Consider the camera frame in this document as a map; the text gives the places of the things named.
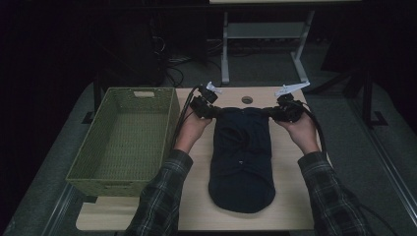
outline dark background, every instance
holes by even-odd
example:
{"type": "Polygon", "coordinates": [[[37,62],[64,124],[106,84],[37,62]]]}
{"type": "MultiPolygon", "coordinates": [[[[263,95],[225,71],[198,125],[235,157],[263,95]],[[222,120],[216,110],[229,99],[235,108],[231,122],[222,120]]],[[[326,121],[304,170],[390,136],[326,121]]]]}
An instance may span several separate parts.
{"type": "MultiPolygon", "coordinates": [[[[120,13],[113,18],[88,14],[83,11],[87,3],[102,6],[107,1],[0,2],[0,232],[19,205],[77,98],[97,72],[109,75],[108,86],[157,86],[163,79],[164,62],[154,57],[154,45],[147,40],[154,33],[146,27],[149,16],[137,19],[135,14],[120,13]],[[137,31],[132,31],[132,22],[141,22],[139,28],[133,26],[137,31]],[[147,50],[133,46],[132,37],[140,38],[147,50]],[[144,62],[142,67],[130,69],[129,63],[138,60],[144,62]]],[[[416,132],[417,113],[412,105],[417,98],[417,27],[413,24],[417,22],[416,3],[366,3],[357,12],[318,11],[309,40],[332,40],[324,69],[342,73],[360,65],[370,71],[373,80],[387,90],[397,110],[416,132]],[[330,21],[334,15],[339,16],[338,20],[330,21]]],[[[171,13],[153,22],[157,24],[153,30],[162,27],[171,45],[200,57],[204,63],[204,40],[220,37],[221,31],[213,29],[218,29],[221,17],[218,13],[197,16],[171,13]],[[191,24],[193,30],[183,33],[184,24],[191,24]]]]}

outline basket handle hole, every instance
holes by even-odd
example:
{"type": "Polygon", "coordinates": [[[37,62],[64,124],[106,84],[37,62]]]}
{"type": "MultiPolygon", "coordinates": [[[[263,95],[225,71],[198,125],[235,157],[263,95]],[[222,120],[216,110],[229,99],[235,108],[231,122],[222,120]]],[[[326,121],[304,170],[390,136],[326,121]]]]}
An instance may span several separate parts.
{"type": "Polygon", "coordinates": [[[155,97],[153,91],[134,91],[133,94],[135,97],[155,97]]]}

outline white metal frame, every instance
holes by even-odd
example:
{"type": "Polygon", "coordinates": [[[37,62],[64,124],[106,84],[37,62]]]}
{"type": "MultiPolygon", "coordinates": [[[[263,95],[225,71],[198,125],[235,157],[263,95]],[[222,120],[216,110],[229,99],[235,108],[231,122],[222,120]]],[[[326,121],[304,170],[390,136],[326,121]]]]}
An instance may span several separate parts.
{"type": "Polygon", "coordinates": [[[296,50],[291,52],[291,59],[300,81],[303,83],[309,82],[300,59],[314,14],[315,11],[310,11],[306,21],[301,23],[229,23],[228,14],[225,12],[223,22],[223,53],[221,55],[222,83],[224,85],[230,83],[229,63],[227,60],[228,38],[299,38],[300,43],[296,50]]]}

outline floor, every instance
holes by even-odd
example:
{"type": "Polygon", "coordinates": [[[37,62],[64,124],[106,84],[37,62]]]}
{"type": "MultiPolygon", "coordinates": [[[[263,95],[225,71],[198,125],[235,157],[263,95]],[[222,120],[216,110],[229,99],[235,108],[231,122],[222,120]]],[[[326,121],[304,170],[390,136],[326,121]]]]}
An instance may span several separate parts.
{"type": "MultiPolygon", "coordinates": [[[[265,87],[298,83],[289,56],[291,43],[275,49],[273,53],[258,51],[230,57],[228,86],[265,87]]],[[[302,62],[311,86],[304,90],[318,87],[337,75],[320,70],[327,49],[325,42],[311,42],[306,46],[302,62]]],[[[220,83],[220,57],[216,55],[209,59],[206,65],[189,62],[175,67],[184,76],[182,87],[189,88],[209,81],[216,86],[225,86],[220,83]]],[[[171,70],[170,74],[176,82],[180,81],[181,74],[178,71],[171,70]]],[[[171,81],[167,79],[162,86],[172,87],[171,81]]],[[[400,173],[407,193],[417,196],[417,184],[414,181],[417,179],[417,137],[395,111],[387,93],[378,85],[374,85],[372,108],[381,112],[387,125],[374,129],[364,126],[360,118],[362,97],[358,95],[354,99],[346,99],[341,95],[344,86],[345,83],[340,83],[321,94],[306,95],[307,102],[323,126],[332,165],[339,179],[358,196],[361,203],[383,219],[364,210],[377,235],[392,235],[384,221],[397,235],[417,235],[416,222],[409,214],[412,209],[405,204],[406,198],[401,197],[401,190],[393,185],[389,169],[383,165],[384,156],[388,156],[400,173]]],[[[83,124],[83,120],[91,111],[93,95],[92,85],[89,85],[80,96],[4,235],[122,234],[83,232],[76,227],[77,216],[86,196],[66,184],[65,176],[89,129],[89,124],[83,124]]],[[[290,234],[308,236],[314,235],[314,232],[290,234]]]]}

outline dark blue garment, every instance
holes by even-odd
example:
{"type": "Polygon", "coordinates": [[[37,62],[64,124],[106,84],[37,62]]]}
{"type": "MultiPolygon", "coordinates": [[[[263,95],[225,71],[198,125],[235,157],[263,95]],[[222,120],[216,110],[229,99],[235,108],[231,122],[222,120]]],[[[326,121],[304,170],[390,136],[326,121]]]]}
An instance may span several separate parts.
{"type": "Polygon", "coordinates": [[[268,115],[223,108],[216,118],[208,192],[219,207],[254,213],[275,197],[268,115]]]}

